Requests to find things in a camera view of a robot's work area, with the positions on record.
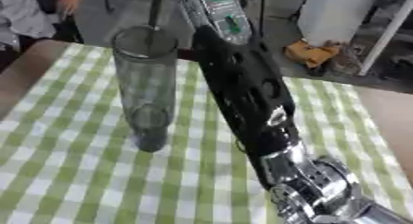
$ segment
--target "checkered tablecloth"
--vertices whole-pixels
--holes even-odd
[[[0,223],[281,223],[208,93],[179,62],[168,145],[136,149],[110,50],[71,45],[0,123]],[[313,154],[399,213],[411,188],[351,86],[285,78]]]

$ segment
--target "robotic arm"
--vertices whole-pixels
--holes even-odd
[[[180,2],[195,31],[195,59],[286,223],[413,223],[365,197],[338,160],[310,158],[282,75],[237,0]]]

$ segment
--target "person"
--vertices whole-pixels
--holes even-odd
[[[44,39],[83,42],[74,13],[80,0],[0,0],[0,72]]]

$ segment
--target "chair leg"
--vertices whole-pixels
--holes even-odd
[[[104,0],[104,2],[105,2],[106,11],[107,11],[108,13],[113,12],[114,8],[113,8],[112,5],[111,5],[111,1],[110,1],[110,0]]]

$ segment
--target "white cabinet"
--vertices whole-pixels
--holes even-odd
[[[312,46],[326,41],[349,42],[374,0],[307,0],[298,21],[304,39]]]

